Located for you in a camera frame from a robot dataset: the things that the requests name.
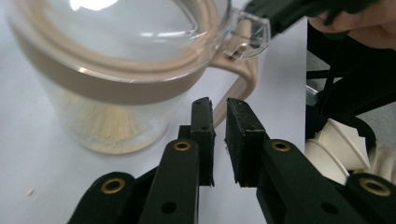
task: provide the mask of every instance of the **white plastic part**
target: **white plastic part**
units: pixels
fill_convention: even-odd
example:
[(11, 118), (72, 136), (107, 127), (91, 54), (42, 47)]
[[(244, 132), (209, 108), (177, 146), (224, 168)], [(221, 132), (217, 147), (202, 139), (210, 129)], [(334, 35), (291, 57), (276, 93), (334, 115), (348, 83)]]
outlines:
[(315, 139), (306, 140), (305, 156), (322, 175), (345, 185), (349, 173), (343, 164), (320, 142)]
[(364, 137), (358, 131), (333, 119), (315, 137), (347, 170), (369, 169)]

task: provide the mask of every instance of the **white surface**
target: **white surface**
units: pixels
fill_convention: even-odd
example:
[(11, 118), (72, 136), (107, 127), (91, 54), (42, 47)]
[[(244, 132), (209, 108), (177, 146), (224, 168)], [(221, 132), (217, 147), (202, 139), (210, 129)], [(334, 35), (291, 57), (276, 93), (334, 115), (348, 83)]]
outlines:
[[(178, 125), (190, 124), (190, 104), (210, 97), (214, 105), (233, 79), (209, 68), (175, 114), (164, 138), (139, 152), (111, 156), (72, 142), (60, 129), (35, 70), (0, 17), (0, 223), (65, 223), (91, 183), (119, 171), (140, 176), (158, 165)], [(247, 99), (272, 138), (304, 148), (306, 21), (278, 36), (260, 57), (257, 90)], [(264, 223), (255, 189), (240, 189), (224, 139), (217, 129), (214, 188), (200, 190), (200, 223)]]

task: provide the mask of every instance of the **black plastic part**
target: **black plastic part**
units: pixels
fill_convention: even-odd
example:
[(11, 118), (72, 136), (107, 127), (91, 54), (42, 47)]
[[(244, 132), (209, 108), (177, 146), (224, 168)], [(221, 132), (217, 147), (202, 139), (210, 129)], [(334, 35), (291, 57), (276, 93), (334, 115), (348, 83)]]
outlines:
[(387, 180), (369, 174), (351, 175), (345, 196), (369, 223), (396, 223), (396, 187)]
[(212, 103), (209, 98), (196, 100), (191, 105), (191, 136), (199, 146), (200, 186), (215, 186), (213, 180), (213, 154), (215, 147)]
[(250, 106), (229, 98), (225, 142), (230, 152), (235, 182), (241, 187), (257, 187), (261, 169), (260, 149), (268, 139)]
[(131, 223), (135, 188), (134, 178), (125, 173), (99, 177), (85, 192), (68, 223)]
[[(271, 36), (282, 33), (304, 16), (315, 17), (324, 11), (357, 13), (377, 0), (252, 0), (245, 11), (271, 22)], [(338, 13), (327, 19), (331, 24)]]
[[(266, 141), (262, 165), (267, 181), (261, 182), (263, 186), (259, 186), (257, 193), (266, 217), (279, 217), (268, 214), (275, 210), (273, 206), (278, 206), (267, 203), (274, 197), (268, 189), (276, 189), (286, 207), (284, 221), (280, 223), (367, 223), (292, 143)], [(273, 187), (268, 187), (269, 179)]]
[(197, 223), (198, 145), (190, 139), (170, 142), (163, 153), (139, 224)]

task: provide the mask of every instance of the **brass screw insert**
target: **brass screw insert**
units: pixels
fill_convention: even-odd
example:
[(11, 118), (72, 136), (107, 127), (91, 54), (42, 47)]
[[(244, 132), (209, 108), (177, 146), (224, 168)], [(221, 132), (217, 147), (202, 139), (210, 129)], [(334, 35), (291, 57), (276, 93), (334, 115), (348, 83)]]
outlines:
[(359, 183), (361, 187), (378, 196), (388, 197), (390, 195), (390, 189), (383, 183), (378, 182), (370, 178), (361, 178)]
[(107, 180), (101, 187), (101, 191), (105, 194), (117, 193), (125, 187), (125, 181), (121, 178), (112, 178)]

